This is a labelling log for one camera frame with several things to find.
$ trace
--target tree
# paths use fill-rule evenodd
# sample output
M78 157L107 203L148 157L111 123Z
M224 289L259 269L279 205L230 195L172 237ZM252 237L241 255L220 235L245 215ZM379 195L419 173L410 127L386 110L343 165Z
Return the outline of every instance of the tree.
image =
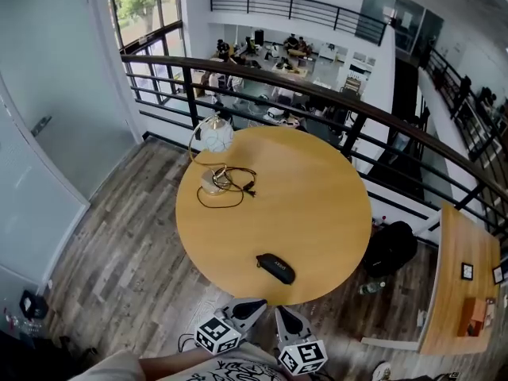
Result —
M144 22L145 34L152 31L153 10L156 0L114 0L117 5L119 19L140 18Z

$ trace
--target white lampshade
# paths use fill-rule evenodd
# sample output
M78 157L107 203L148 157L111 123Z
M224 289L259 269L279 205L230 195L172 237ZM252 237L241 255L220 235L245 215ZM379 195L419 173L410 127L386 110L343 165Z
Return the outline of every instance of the white lampshade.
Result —
M233 142L233 127L215 115L201 126L201 142L210 152L224 152Z

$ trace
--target black backpack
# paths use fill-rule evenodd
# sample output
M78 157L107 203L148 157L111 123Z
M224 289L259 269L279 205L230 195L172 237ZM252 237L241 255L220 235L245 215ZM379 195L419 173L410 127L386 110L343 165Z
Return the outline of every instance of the black backpack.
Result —
M368 242L362 264L372 278L394 274L416 255L418 242L404 221L382 228Z

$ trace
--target desk lamp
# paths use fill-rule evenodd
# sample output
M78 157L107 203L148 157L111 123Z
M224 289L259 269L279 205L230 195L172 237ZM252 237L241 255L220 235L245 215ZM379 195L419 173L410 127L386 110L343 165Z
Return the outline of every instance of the desk lamp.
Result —
M230 186L230 178L226 176L225 163L202 163L197 161L192 155L192 140L197 136L200 131L198 139L200 139L205 147L210 152L224 152L233 142L233 127L218 114L213 114L201 121L192 132L189 141L189 157L192 162L195 162L203 167L207 167L201 177L202 189L211 195L221 194Z

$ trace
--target small frame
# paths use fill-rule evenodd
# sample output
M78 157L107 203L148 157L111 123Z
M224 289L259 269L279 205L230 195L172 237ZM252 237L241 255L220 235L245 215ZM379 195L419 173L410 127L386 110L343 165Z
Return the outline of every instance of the small frame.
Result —
M500 265L492 270L492 276L494 277L494 283L496 285L498 283L502 282L503 277L502 277L502 269L501 269Z
M466 281L473 280L473 266L470 264L462 263L462 272L460 275L461 279L465 279Z

